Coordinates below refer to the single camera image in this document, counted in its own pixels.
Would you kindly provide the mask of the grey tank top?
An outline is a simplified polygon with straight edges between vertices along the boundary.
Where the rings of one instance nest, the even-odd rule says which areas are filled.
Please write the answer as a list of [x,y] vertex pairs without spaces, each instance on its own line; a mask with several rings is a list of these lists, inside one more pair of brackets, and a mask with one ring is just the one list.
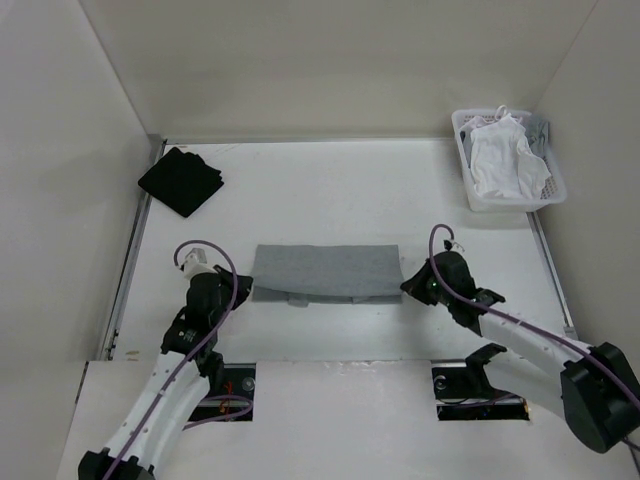
[[402,301],[396,245],[260,245],[253,300],[306,307],[324,304],[398,304]]

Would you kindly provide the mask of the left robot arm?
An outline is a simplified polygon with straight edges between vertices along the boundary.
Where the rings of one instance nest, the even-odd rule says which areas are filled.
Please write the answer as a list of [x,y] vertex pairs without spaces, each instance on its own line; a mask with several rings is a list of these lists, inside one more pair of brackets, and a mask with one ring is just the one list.
[[250,295],[253,278],[216,265],[188,275],[186,304],[165,332],[151,375],[121,426],[78,466],[80,479],[155,479],[183,430],[244,417],[252,395],[226,376],[214,351],[222,323]]

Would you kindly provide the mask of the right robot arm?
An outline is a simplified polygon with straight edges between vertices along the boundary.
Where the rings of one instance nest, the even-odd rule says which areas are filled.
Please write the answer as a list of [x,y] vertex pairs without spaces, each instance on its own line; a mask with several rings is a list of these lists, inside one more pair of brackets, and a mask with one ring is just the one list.
[[497,311],[504,297],[478,287],[454,251],[428,258],[400,288],[422,304],[444,306],[459,326],[486,340],[465,359],[462,397],[504,391],[532,401],[597,453],[638,429],[639,381],[616,346],[594,347]]

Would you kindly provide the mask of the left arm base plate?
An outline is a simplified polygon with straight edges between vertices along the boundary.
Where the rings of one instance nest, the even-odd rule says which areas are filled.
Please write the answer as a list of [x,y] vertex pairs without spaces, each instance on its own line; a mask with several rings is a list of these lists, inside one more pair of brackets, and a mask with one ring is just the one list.
[[189,421],[251,421],[253,413],[245,412],[232,418],[249,407],[256,390],[255,364],[225,364],[218,379],[191,414]]

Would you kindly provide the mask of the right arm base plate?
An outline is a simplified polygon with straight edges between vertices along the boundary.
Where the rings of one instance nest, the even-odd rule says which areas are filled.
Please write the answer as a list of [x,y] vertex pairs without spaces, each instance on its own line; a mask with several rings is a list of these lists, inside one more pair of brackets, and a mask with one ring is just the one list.
[[436,363],[431,372],[440,421],[530,420],[524,398],[494,388],[463,363]]

